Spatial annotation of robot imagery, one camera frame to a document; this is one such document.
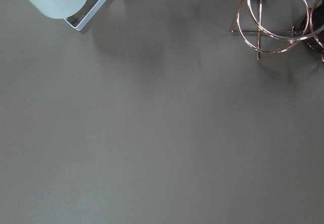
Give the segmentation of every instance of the copper wire frame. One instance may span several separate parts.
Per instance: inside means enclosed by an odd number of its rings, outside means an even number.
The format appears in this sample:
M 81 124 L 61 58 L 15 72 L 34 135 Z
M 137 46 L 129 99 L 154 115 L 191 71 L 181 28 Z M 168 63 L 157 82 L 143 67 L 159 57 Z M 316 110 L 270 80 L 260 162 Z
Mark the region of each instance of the copper wire frame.
M 240 34 L 241 37 L 243 38 L 244 42 L 251 47 L 252 49 L 257 51 L 257 61 L 262 62 L 270 57 L 280 54 L 283 52 L 286 52 L 290 49 L 292 49 L 294 46 L 296 46 L 299 42 L 309 39 L 309 38 L 314 38 L 315 41 L 324 49 L 324 42 L 321 42 L 318 38 L 318 34 L 324 30 L 324 25 L 322 25 L 319 29 L 314 30 L 314 25 L 313 25 L 313 11 L 315 8 L 318 6 L 318 4 L 324 0 L 316 0 L 315 3 L 309 7 L 307 4 L 306 0 L 301 0 L 304 7 L 305 7 L 305 13 L 295 22 L 294 26 L 292 27 L 291 30 L 289 31 L 269 31 L 265 27 L 262 26 L 262 5 L 263 5 L 263 0 L 259 0 L 259 14 L 258 18 L 255 16 L 252 6 L 251 6 L 251 0 L 241 0 L 238 9 L 236 11 L 236 14 L 230 24 L 230 32 L 231 33 L 236 33 Z M 242 30 L 241 25 L 240 25 L 240 13 L 244 5 L 247 5 L 251 17 L 255 24 L 257 25 L 257 30 Z M 296 28 L 298 25 L 306 20 L 305 27 L 302 31 L 296 31 Z M 252 44 L 247 38 L 246 35 L 248 34 L 256 34 L 257 35 L 257 42 L 256 45 Z M 277 50 L 274 51 L 269 51 L 269 50 L 264 50 L 261 48 L 261 42 L 262 42 L 262 36 L 266 35 L 269 37 L 272 37 L 277 40 L 281 41 L 287 41 L 287 44 L 278 48 Z M 267 53 L 268 55 L 265 57 L 262 57 L 262 53 Z M 322 54 L 322 62 L 324 63 L 324 54 Z

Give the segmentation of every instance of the rose gold metal holder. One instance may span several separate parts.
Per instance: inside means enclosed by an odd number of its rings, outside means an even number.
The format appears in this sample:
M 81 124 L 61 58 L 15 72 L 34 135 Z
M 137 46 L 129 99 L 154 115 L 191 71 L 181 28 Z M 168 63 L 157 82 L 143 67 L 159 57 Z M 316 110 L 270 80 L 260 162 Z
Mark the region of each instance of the rose gold metal holder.
M 318 34 L 324 30 L 324 25 L 322 25 L 319 29 L 314 30 L 314 25 L 313 25 L 313 19 L 312 15 L 317 7 L 317 5 L 320 2 L 323 2 L 324 0 L 316 0 L 315 3 L 309 7 L 307 4 L 306 0 L 301 0 L 304 7 L 305 7 L 305 13 L 297 20 L 297 22 L 294 24 L 291 30 L 288 31 L 270 31 L 267 30 L 264 26 L 262 26 L 262 5 L 263 5 L 263 0 L 259 0 L 259 9 L 258 9 L 258 16 L 255 16 L 252 6 L 251 6 L 251 0 L 241 0 L 238 9 L 236 11 L 236 14 L 230 24 L 230 32 L 231 33 L 236 33 L 240 34 L 241 37 L 243 38 L 244 42 L 251 47 L 252 49 L 257 51 L 257 61 L 262 62 L 270 57 L 280 54 L 283 52 L 286 52 L 290 49 L 292 49 L 294 46 L 296 46 L 299 42 L 309 39 L 309 38 L 314 38 L 315 41 L 324 49 L 324 42 L 320 41 L 318 38 Z M 254 23 L 257 25 L 256 30 L 242 30 L 241 24 L 240 24 L 240 14 L 241 11 L 244 7 L 244 5 L 247 5 L 250 15 L 252 17 L 252 20 Z M 305 27 L 302 31 L 296 31 L 296 28 L 298 25 L 301 24 L 302 21 L 306 20 Z M 246 35 L 251 35 L 255 34 L 257 36 L 257 42 L 256 45 L 252 44 L 246 37 Z M 264 50 L 261 48 L 262 44 L 262 37 L 263 36 L 268 36 L 272 37 L 277 40 L 281 41 L 286 41 L 287 43 L 279 47 L 278 49 L 274 51 L 269 51 L 269 50 Z M 324 54 L 322 54 L 322 62 L 324 63 Z

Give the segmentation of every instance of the gray background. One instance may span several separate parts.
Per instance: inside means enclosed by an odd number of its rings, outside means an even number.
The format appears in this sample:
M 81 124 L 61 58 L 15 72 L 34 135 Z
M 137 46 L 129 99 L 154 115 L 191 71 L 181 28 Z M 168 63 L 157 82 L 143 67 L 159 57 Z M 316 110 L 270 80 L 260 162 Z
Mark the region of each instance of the gray background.
M 0 223 L 323 223 L 320 55 L 257 63 L 239 1 L 0 0 Z

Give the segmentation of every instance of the metal ring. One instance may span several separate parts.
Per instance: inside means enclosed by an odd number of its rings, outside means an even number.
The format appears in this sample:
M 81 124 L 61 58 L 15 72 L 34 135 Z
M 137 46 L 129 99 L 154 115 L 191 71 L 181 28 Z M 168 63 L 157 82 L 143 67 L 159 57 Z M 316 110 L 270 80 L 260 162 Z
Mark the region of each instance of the metal ring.
M 239 14 L 240 12 L 238 12 L 236 14 L 236 23 L 237 23 L 237 28 L 238 28 L 238 31 L 240 33 L 240 35 L 242 36 L 244 42 L 250 46 L 251 48 L 253 48 L 254 50 L 258 51 L 258 52 L 264 52 L 264 53 L 269 53 L 269 54 L 279 54 L 279 53 L 282 53 L 282 52 L 286 52 L 288 50 L 290 50 L 292 47 L 296 46 L 300 41 L 297 40 L 297 41 L 290 41 L 290 43 L 287 45 L 287 46 L 284 46 L 284 47 L 281 47 L 279 48 L 278 50 L 276 51 L 267 51 L 267 50 L 263 50 L 263 49 L 260 49 L 258 47 L 256 47 L 255 45 L 253 45 L 244 35 L 242 29 L 241 29 L 241 26 L 240 26 L 240 22 L 239 22 Z
M 305 6 L 306 8 L 306 17 L 307 17 L 307 21 L 306 21 L 306 25 L 305 25 L 305 28 L 303 30 L 303 32 L 301 33 L 301 36 L 298 36 L 298 37 L 286 37 L 286 36 L 280 36 L 280 35 L 277 35 L 277 34 L 274 34 L 272 32 L 270 32 L 269 30 L 267 30 L 265 27 L 263 27 L 256 19 L 253 11 L 252 11 L 252 6 L 251 6 L 251 0 L 247 0 L 247 4 L 248 4 L 248 7 L 249 7 L 249 10 L 250 10 L 250 13 L 251 13 L 251 16 L 254 20 L 254 22 L 257 24 L 258 28 L 264 32 L 265 34 L 267 34 L 268 36 L 272 37 L 272 38 L 275 38 L 275 39 L 281 39 L 281 40 L 287 40 L 287 41 L 301 41 L 301 40 L 304 40 L 304 39 L 307 39 L 307 36 L 305 36 L 305 33 L 307 31 L 307 28 L 308 28 L 308 24 L 309 24 L 309 8 L 308 8 L 308 4 L 307 4 L 307 1 L 306 0 L 302 0 L 303 2 L 303 5 Z

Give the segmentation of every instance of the metal frame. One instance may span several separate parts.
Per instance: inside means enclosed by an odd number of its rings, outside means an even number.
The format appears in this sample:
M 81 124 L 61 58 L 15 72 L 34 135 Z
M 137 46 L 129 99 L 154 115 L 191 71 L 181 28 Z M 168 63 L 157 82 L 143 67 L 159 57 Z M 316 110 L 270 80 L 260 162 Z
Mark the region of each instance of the metal frame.
M 87 0 L 80 11 L 64 20 L 72 28 L 81 31 L 106 1 L 107 0 Z
M 270 57 L 274 56 L 275 54 L 280 54 L 283 52 L 286 52 L 290 49 L 292 49 L 294 46 L 296 46 L 300 41 L 303 41 L 305 39 L 309 39 L 314 37 L 315 41 L 324 48 L 324 42 L 319 41 L 318 34 L 324 30 L 324 25 L 322 25 L 319 29 L 315 30 L 313 29 L 313 22 L 312 22 L 312 15 L 313 11 L 317 7 L 320 1 L 324 0 L 316 0 L 316 2 L 313 4 L 313 6 L 309 7 L 306 0 L 301 0 L 306 12 L 298 19 L 298 21 L 294 24 L 291 30 L 289 31 L 269 31 L 265 27 L 262 26 L 262 5 L 263 0 L 259 0 L 259 14 L 258 17 L 255 16 L 252 10 L 251 6 L 251 0 L 241 0 L 238 9 L 236 11 L 236 14 L 230 24 L 230 32 L 240 34 L 243 38 L 244 42 L 251 47 L 252 49 L 257 51 L 257 61 L 262 62 Z M 242 30 L 240 25 L 240 13 L 244 5 L 247 4 L 247 7 L 251 13 L 251 17 L 253 18 L 253 21 L 257 25 L 257 30 Z M 298 24 L 306 19 L 306 25 L 305 28 L 302 31 L 296 31 L 296 27 Z M 255 34 L 257 35 L 257 42 L 256 45 L 253 45 L 247 38 L 246 35 L 248 34 Z M 275 51 L 268 51 L 261 48 L 262 44 L 262 36 L 269 36 L 277 40 L 281 41 L 287 41 L 287 44 L 283 47 L 278 48 Z M 265 57 L 262 57 L 262 53 L 267 53 L 268 55 Z M 322 62 L 324 63 L 324 54 L 322 54 Z

